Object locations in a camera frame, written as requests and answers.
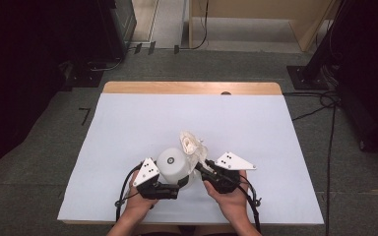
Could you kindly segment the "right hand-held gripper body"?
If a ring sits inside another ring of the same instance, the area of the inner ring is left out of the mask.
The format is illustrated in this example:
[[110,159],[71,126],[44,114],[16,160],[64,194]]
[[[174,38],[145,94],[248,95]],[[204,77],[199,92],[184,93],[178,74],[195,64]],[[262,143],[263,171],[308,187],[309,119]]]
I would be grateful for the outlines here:
[[208,166],[210,171],[209,181],[217,192],[227,194],[233,192],[240,183],[240,170],[255,170],[256,165],[240,157],[233,152],[225,152],[217,160],[213,160],[216,166]]

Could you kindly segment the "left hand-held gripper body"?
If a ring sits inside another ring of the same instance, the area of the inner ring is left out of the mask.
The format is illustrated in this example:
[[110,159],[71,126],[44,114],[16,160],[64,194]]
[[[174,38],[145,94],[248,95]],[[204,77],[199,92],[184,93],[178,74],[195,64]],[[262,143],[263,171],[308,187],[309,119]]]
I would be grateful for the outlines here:
[[160,171],[151,158],[139,165],[139,172],[132,185],[144,199],[176,200],[179,192],[177,184],[163,184],[158,180]]

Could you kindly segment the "white cylindrical device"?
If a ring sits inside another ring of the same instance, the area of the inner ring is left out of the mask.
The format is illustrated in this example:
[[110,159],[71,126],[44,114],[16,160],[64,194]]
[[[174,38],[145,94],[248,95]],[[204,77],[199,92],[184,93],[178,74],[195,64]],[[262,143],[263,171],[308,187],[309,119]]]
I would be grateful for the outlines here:
[[157,158],[157,168],[168,184],[177,185],[177,182],[187,175],[190,176],[190,180],[182,190],[188,189],[193,184],[193,170],[190,169],[184,152],[179,148],[171,147],[164,150]]

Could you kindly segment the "white cloth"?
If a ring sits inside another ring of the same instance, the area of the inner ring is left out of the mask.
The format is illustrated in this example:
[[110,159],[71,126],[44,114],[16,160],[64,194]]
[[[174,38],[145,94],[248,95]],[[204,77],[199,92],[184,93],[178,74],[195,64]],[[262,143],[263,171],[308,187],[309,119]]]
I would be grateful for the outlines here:
[[207,168],[206,159],[208,149],[192,133],[182,131],[179,135],[182,150],[189,162],[190,169],[194,170],[198,163]]

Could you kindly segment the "person's right hand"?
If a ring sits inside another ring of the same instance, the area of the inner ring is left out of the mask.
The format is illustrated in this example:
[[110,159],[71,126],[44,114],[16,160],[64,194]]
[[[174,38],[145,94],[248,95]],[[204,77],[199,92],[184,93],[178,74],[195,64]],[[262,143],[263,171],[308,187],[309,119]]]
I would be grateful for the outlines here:
[[245,193],[248,191],[246,183],[240,183],[231,193],[220,194],[209,181],[204,181],[207,193],[219,205],[223,216],[233,225],[241,221],[249,221],[247,214],[247,200]]

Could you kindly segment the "person's left hand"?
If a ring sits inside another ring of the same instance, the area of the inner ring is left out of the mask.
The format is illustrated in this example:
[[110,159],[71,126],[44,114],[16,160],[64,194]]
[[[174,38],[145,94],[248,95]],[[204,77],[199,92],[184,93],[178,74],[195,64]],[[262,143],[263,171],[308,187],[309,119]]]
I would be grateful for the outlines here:
[[138,192],[137,188],[130,185],[129,195],[123,215],[133,219],[142,220],[146,217],[149,210],[152,209],[157,203],[158,200],[143,198]]

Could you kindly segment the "black stand base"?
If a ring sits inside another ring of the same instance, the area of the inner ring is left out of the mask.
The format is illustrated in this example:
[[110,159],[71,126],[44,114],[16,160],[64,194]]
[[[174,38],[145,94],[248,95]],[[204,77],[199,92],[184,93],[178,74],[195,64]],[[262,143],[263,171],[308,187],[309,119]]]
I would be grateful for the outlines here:
[[84,64],[75,65],[68,62],[64,71],[67,88],[97,88],[101,81],[103,71],[91,69]]

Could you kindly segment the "black stand with base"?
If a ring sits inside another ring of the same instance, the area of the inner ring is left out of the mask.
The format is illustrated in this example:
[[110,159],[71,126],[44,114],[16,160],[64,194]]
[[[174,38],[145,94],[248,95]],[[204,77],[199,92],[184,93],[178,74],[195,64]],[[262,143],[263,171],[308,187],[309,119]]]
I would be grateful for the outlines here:
[[[289,25],[302,51],[308,51],[316,39],[320,27],[326,20],[336,20],[344,0],[319,0],[315,14],[310,20],[291,20]],[[287,66],[295,89],[327,90],[328,85],[323,78],[321,68],[329,58],[328,30],[317,46],[312,58],[306,66]]]

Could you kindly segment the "black glass-front cabinet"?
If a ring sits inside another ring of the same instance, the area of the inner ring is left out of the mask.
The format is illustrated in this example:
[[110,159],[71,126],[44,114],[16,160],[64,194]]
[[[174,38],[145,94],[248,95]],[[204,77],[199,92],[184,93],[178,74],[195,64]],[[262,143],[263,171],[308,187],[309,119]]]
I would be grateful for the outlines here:
[[137,25],[132,0],[97,0],[97,3],[110,52],[114,59],[124,59]]

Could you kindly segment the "light wooden cabinet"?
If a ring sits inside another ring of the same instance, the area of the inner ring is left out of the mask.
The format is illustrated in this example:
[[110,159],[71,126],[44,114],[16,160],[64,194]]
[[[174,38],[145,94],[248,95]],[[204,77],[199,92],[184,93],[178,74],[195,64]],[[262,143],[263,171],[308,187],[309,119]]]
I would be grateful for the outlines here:
[[305,52],[326,20],[337,14],[341,0],[188,0],[189,46],[193,46],[193,18],[289,20],[290,28]]

